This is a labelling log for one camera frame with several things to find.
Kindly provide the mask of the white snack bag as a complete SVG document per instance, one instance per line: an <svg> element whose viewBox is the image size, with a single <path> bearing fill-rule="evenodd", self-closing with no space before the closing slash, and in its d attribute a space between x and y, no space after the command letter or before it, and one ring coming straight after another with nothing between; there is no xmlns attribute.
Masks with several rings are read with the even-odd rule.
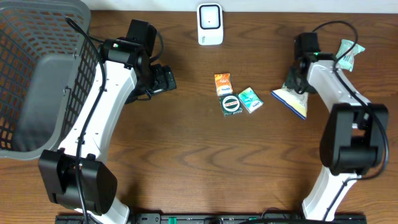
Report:
<svg viewBox="0 0 398 224"><path fill-rule="evenodd" d="M295 90L288 88L285 84L282 88L272 90L271 95L281 101L301 119L307 118L308 93L298 94Z"/></svg>

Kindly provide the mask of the teal Kleenex tissue pack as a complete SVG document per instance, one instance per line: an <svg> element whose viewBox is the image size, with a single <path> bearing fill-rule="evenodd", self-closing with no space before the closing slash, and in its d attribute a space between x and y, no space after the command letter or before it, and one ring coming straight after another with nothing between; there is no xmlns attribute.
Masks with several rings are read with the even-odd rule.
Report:
<svg viewBox="0 0 398 224"><path fill-rule="evenodd" d="M264 104L251 87L239 93L238 97L249 113L256 111Z"/></svg>

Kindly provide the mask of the grey plastic basket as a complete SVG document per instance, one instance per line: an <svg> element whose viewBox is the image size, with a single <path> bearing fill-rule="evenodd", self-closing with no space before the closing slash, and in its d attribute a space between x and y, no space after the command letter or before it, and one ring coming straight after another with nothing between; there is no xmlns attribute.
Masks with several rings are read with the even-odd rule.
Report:
<svg viewBox="0 0 398 224"><path fill-rule="evenodd" d="M38 158L75 124L93 85L91 12L74 0L1 2L1 157Z"/></svg>

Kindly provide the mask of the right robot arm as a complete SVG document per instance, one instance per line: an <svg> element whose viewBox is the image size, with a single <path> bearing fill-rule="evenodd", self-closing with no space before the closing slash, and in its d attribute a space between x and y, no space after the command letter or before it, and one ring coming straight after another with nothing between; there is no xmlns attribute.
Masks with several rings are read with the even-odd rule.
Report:
<svg viewBox="0 0 398 224"><path fill-rule="evenodd" d="M389 113L356 91L336 57L321 52L317 33L296 36L294 53L287 87L300 95L318 94L330 113L320 141L322 169L302 213L307 220L331 222L348 190L368 179L369 169L385 165Z"/></svg>

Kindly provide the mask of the green Zam-Buk box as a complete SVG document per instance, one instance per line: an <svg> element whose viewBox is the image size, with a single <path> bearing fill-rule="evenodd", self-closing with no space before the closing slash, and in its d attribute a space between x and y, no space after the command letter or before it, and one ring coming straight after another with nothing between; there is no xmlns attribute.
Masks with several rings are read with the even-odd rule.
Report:
<svg viewBox="0 0 398 224"><path fill-rule="evenodd" d="M243 112L243 107L237 94L220 97L220 105L224 116L231 116Z"/></svg>

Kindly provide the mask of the white barcode scanner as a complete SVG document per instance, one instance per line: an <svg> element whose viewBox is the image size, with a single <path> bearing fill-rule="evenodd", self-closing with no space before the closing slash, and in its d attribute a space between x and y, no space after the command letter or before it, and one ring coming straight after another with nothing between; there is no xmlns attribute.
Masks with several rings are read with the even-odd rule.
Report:
<svg viewBox="0 0 398 224"><path fill-rule="evenodd" d="M200 45L223 42L223 9L218 3L202 3L197 7L197 31Z"/></svg>

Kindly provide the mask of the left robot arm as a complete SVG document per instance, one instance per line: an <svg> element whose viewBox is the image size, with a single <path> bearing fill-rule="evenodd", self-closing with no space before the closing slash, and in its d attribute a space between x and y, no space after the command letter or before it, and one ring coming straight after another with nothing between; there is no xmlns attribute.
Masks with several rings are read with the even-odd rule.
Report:
<svg viewBox="0 0 398 224"><path fill-rule="evenodd" d="M44 150L39 171L52 203L81 212L82 223L127 223L130 209L117 197L106 167L109 142L124 105L149 101L177 87L168 65L153 54L161 35L132 20L127 34L95 48L95 80L79 116L57 150Z"/></svg>

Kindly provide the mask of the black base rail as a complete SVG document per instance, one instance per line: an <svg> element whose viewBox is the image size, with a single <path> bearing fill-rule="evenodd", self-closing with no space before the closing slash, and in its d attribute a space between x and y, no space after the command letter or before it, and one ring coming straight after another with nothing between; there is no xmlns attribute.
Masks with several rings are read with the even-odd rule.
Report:
<svg viewBox="0 0 398 224"><path fill-rule="evenodd" d="M75 224L83 223L82 216L77 215L58 215L55 217L56 224ZM249 220L266 219L267 223L314 223L313 220L305 220L303 216L294 213L269 212L265 215L161 215L159 213L140 213L133 215L126 222L128 224L204 224L204 223L242 223ZM278 222L270 222L271 220L281 220ZM343 224L367 224L364 215L336 215L332 223Z"/></svg>

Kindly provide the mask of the orange Kleenex tissue pack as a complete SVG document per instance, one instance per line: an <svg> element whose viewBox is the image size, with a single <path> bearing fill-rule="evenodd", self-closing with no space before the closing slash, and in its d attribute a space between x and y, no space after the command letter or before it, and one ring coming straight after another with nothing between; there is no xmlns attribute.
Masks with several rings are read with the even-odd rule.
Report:
<svg viewBox="0 0 398 224"><path fill-rule="evenodd" d="M215 74L214 78L217 96L225 96L233 93L231 75L229 73Z"/></svg>

